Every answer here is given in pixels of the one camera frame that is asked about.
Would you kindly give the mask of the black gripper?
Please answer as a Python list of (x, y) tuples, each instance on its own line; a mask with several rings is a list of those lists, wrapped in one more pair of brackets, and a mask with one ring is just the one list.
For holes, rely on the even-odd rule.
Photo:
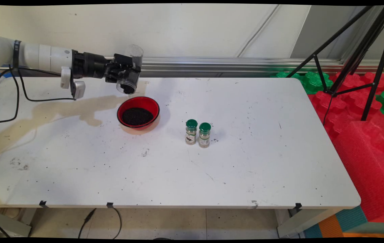
[[(107, 68), (112, 67), (117, 73), (106, 74)], [(141, 72), (141, 66), (133, 61), (132, 57), (114, 54), (113, 63), (104, 56), (93, 53), (80, 53), (72, 50), (72, 76), (80, 79), (84, 77), (102, 79), (105, 82), (117, 83), (124, 78), (123, 71)]]

